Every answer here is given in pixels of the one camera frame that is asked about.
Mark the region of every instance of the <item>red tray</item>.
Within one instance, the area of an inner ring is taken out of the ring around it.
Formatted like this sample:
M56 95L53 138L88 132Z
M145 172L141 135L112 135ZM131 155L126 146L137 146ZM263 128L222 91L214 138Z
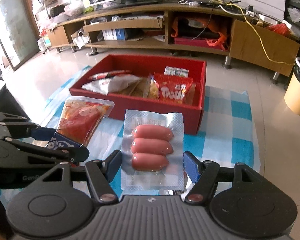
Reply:
M211 48L211 49L227 51L227 50L224 50L220 44L217 46L214 46L214 47L209 46L207 43L207 40L202 39L202 38L197 38L195 40L192 40L192 38L176 37L176 38L174 38L174 44L189 45L189 46L204 47L204 48Z
M192 77L196 83L192 106L114 93L109 93L105 96L81 88L82 85L90 82L88 77L97 73L111 70L131 70L132 74L136 76L147 77L150 73L164 73L166 66L189 70L189 77ZM195 135L199 129L203 114L205 84L205 61L145 55L108 55L80 78L70 88L70 93L73 96L86 96L114 101L115 106L109 117L119 120L124 120L126 109L157 112L160 114L182 113L185 133Z

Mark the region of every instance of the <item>tv cabinet shelf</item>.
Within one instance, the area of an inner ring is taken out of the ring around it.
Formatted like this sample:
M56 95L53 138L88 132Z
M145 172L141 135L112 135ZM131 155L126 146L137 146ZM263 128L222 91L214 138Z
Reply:
M232 27L229 30L229 51L222 51L214 48L204 48L189 45L174 44L174 39L171 37L172 24L174 18L183 13L210 14L222 17L232 18ZM133 19L121 20L117 22L105 22L90 25L90 21L97 17L106 17L124 14L144 14L144 15L164 15L162 19ZM92 48L94 54L98 53L98 48L102 49L169 49L169 50L185 50L205 52L211 54L218 54L226 56L225 67L230 67L231 58L237 58L247 61L262 67L271 69L276 73L289 76L294 60L297 56L299 44L287 37L271 32L264 28L256 26L258 34L261 36L266 51L270 58L279 62L287 62L288 64L278 64L269 61L263 51L261 42L252 30L252 28L244 22L243 16L233 16L221 9L208 7L190 7L187 5L180 5L178 3L161 3L152 5L140 5L120 9L106 9L98 10L83 16L79 16L73 20L63 22L57 25L53 31L48 31L48 36L51 45L54 48L70 46L73 48L73 43L70 41L71 35L84 28L88 33L90 43L86 47ZM146 37L141 40L126 40L126 41L99 41L97 39L98 33L107 29L131 29L131 28L151 28L164 29L166 39L164 42L158 41L152 37Z

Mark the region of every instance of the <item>white tile floor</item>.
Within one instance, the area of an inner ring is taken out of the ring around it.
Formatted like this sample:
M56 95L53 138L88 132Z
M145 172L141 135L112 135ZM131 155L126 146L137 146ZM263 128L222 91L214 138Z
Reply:
M161 54L163 50L108 50L89 57L90 49L60 54L55 50L32 58L7 80L7 87L35 120L45 100L74 73L86 65L95 65L108 53ZM245 62L233 61L233 68L222 67L224 57L204 54L207 61L207 85L237 92L247 91L255 121L261 160L261 173L293 198L298 205L298 218L291 236L300 240L300 116L283 100L283 85L273 85L273 72Z

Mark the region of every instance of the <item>vacuum-packed sausage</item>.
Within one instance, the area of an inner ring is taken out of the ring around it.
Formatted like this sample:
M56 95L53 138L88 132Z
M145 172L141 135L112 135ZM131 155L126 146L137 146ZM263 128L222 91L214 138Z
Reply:
M173 138L172 131L162 125L142 124L132 131L134 138L159 139L170 141Z
M158 139L135 138L131 144L132 153L151 153L167 155L173 153L169 142Z
M160 171L169 164L163 155L135 153L132 156L132 167L136 171Z

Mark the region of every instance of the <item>orange plastic bag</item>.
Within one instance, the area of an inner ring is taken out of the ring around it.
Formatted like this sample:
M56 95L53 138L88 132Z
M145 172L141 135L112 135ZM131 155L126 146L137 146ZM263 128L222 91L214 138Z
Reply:
M213 15L213 17L211 18L210 22L209 22L209 18L210 18L209 15L207 15L206 17L205 16L203 16L203 17L195 17L195 16L191 16L191 15L184 16L184 17L176 17L174 19L173 24L172 24L172 28L175 31L175 33L171 34L171 36L173 38L178 37L178 21L179 21L179 19L182 19L182 18L186 18L188 20L199 21L204 26L206 26L209 23L208 26L207 26L207 28L209 28L214 33L218 33L220 35L220 38L217 41L211 40L211 39L206 39L207 40L207 44L210 47L221 46L224 51L228 50L228 45L226 44L226 41L227 41L227 38L228 38L228 35L227 35L228 21L225 20L225 17L220 18L218 16Z
M270 25L266 27L266 29L278 33L280 35L283 35L285 37L288 37L290 35L290 30L284 23Z

